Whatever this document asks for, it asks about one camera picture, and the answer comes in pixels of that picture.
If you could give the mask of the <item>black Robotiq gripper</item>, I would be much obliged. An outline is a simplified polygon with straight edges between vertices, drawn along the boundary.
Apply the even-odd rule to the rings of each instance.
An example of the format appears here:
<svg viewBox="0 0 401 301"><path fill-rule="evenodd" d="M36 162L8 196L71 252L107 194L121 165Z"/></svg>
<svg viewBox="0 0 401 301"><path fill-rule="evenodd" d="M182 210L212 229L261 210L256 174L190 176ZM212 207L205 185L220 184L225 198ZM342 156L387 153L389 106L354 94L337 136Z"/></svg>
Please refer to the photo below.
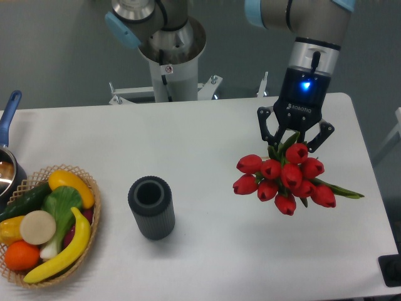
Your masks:
<svg viewBox="0 0 401 301"><path fill-rule="evenodd" d="M309 153L314 153L335 127L322 119L322 106L331 78L301 70L288 68L278 100L273 106L257 110L261 138L269 146L278 147L287 130L305 133L318 123L318 134L307 143ZM278 129L273 135L267 120L274 112Z"/></svg>

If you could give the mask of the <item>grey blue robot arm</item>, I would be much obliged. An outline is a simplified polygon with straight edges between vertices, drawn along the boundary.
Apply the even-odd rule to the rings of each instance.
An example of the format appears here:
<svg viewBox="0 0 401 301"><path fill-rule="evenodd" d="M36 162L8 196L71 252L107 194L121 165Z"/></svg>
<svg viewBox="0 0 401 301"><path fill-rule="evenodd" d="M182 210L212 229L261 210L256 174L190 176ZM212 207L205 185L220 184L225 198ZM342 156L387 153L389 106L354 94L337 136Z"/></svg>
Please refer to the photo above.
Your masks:
<svg viewBox="0 0 401 301"><path fill-rule="evenodd" d="M258 110L262 140L276 150L287 130L319 133L307 148L314 152L333 133L321 113L335 69L353 1L246 1L248 22L260 28L286 28L296 35L278 100ZM105 15L110 32L148 61L157 102L199 100L198 59L206 33L188 14L187 1L113 1Z"/></svg>

